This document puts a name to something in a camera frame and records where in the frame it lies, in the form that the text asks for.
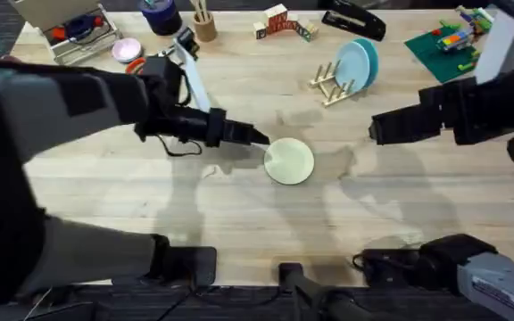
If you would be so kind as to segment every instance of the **stapler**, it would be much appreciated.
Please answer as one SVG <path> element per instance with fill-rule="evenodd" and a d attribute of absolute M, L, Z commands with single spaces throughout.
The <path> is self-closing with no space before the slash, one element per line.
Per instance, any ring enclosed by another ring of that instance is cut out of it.
<path fill-rule="evenodd" d="M 324 24 L 377 41 L 386 34 L 386 24 L 380 18 L 349 0 L 333 0 L 324 6 L 328 8 L 322 17 Z"/>

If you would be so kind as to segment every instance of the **pink bowl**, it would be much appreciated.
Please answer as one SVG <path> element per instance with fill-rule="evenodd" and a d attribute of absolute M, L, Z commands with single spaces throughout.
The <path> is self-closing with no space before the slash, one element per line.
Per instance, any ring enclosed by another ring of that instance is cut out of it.
<path fill-rule="evenodd" d="M 131 62 L 142 53 L 140 42 L 134 38 L 124 38 L 114 43 L 112 57 L 119 62 Z"/>

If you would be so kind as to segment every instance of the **toy blocks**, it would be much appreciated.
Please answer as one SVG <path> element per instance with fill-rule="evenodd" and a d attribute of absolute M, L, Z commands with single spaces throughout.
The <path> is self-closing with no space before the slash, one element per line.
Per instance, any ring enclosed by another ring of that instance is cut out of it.
<path fill-rule="evenodd" d="M 315 38 L 317 33 L 319 33 L 319 28 L 306 19 L 300 19 L 297 21 L 295 30 L 299 36 L 303 37 L 303 39 L 308 42 Z"/>
<path fill-rule="evenodd" d="M 264 11 L 265 23 L 262 21 L 253 24 L 255 39 L 263 39 L 281 30 L 295 30 L 304 40 L 310 42 L 319 32 L 310 21 L 299 19 L 295 13 L 290 13 L 284 5 L 277 4 Z"/>
<path fill-rule="evenodd" d="M 282 4 L 277 4 L 272 8 L 264 11 L 265 17 L 267 17 L 268 26 L 278 25 L 286 21 L 288 10 Z"/>
<path fill-rule="evenodd" d="M 253 34 L 256 39 L 263 39 L 267 36 L 267 27 L 263 22 L 255 22 L 253 24 Z"/>

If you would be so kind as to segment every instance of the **pen holder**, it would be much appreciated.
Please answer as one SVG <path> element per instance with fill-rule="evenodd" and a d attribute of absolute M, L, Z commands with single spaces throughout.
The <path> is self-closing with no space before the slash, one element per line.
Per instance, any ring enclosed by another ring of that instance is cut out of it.
<path fill-rule="evenodd" d="M 213 14 L 207 12 L 208 20 L 201 21 L 197 16 L 194 15 L 194 29 L 197 38 L 203 42 L 210 42 L 218 36 L 218 30 L 215 29 L 215 21 L 213 20 Z"/>

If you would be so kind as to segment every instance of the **light blue plate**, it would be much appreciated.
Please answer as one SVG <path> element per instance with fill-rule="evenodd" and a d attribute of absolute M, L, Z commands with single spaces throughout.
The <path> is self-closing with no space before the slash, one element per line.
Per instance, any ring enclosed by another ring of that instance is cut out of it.
<path fill-rule="evenodd" d="M 368 82 L 366 83 L 365 88 L 372 85 L 374 80 L 376 80 L 376 76 L 378 74 L 378 51 L 376 50 L 376 46 L 370 40 L 360 38 L 354 40 L 354 42 L 361 44 L 366 53 L 368 54 L 368 58 L 370 60 L 370 76 L 368 77 Z"/>
<path fill-rule="evenodd" d="M 361 44 L 350 42 L 343 45 L 336 60 L 340 60 L 338 69 L 336 70 L 336 83 L 342 86 L 343 83 L 349 83 L 354 79 L 354 84 L 350 89 L 350 93 L 355 93 L 366 86 L 370 76 L 369 56 Z"/>

